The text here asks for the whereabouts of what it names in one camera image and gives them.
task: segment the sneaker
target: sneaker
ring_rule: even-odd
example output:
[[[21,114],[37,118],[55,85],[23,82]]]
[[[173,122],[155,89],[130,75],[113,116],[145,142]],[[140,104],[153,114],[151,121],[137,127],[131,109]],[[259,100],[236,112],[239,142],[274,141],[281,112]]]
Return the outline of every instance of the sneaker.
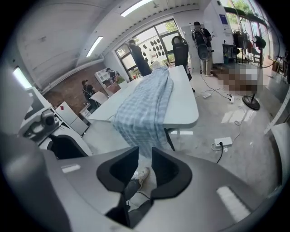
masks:
[[[139,181],[140,184],[140,188],[142,188],[143,182],[144,180],[148,177],[149,175],[149,168],[145,167],[143,168],[143,170],[141,172],[139,172],[139,174],[134,178],[137,179]]]

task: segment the tiled floor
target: tiled floor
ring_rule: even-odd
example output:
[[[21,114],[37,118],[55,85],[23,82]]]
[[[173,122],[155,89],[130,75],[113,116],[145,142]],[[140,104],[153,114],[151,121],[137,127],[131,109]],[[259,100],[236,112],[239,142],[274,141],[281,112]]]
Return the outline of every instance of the tiled floor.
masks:
[[[227,96],[227,91],[220,86],[221,82],[215,77],[205,77],[208,85]],[[215,138],[231,137],[232,140],[239,134],[239,126],[234,121],[241,121],[241,134],[234,141],[233,146],[224,150],[219,165],[229,170],[237,177],[249,184],[257,193],[267,196],[278,185],[277,155],[268,136],[263,130],[270,122],[270,115],[263,105],[259,111],[252,111],[242,103],[241,96],[235,96],[234,104],[214,92],[204,99],[203,92],[209,90],[199,74],[194,74],[192,87],[196,90],[195,98],[198,105],[199,119],[193,128],[173,131],[170,134],[172,142],[178,151],[187,155],[217,162],[221,151],[213,151],[211,144]],[[94,122],[84,135],[94,154],[101,154],[127,147],[128,144],[114,130],[111,124]],[[151,166],[151,160],[139,157],[139,167]],[[142,192],[147,196],[156,187],[156,179],[152,168],[145,181]],[[131,200],[131,209],[134,209],[146,198],[137,193]]]

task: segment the plaid cloth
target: plaid cloth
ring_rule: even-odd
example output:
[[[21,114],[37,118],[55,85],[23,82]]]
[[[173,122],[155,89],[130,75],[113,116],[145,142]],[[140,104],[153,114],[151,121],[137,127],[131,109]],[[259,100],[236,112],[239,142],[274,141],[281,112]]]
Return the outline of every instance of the plaid cloth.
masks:
[[[172,89],[168,68],[157,68],[144,77],[113,118],[114,128],[145,157],[151,157],[152,147],[169,148],[163,121]]]

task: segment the brown brick wall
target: brown brick wall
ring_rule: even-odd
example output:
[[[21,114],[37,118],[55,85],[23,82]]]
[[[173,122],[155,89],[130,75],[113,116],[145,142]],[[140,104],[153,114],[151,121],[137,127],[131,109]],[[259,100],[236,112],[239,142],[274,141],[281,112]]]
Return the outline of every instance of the brown brick wall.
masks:
[[[95,87],[96,91],[101,91],[107,95],[106,91],[94,75],[96,72],[104,68],[106,67],[102,62],[76,72],[48,91],[44,95],[45,99],[48,100],[55,108],[65,101],[78,115],[79,112],[85,107],[84,103],[87,102],[84,94],[82,93],[82,80],[88,80],[88,83]]]

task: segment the white ceiling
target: white ceiling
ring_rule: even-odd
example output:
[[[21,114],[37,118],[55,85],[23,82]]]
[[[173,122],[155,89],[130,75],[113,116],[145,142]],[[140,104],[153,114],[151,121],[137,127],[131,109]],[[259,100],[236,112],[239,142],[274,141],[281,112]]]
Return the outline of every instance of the white ceiling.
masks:
[[[171,8],[199,0],[155,0],[126,17],[120,13],[139,0],[43,0],[23,19],[18,47],[32,77],[41,88],[76,66],[97,59],[123,33],[138,22]],[[89,58],[98,36],[104,39]]]

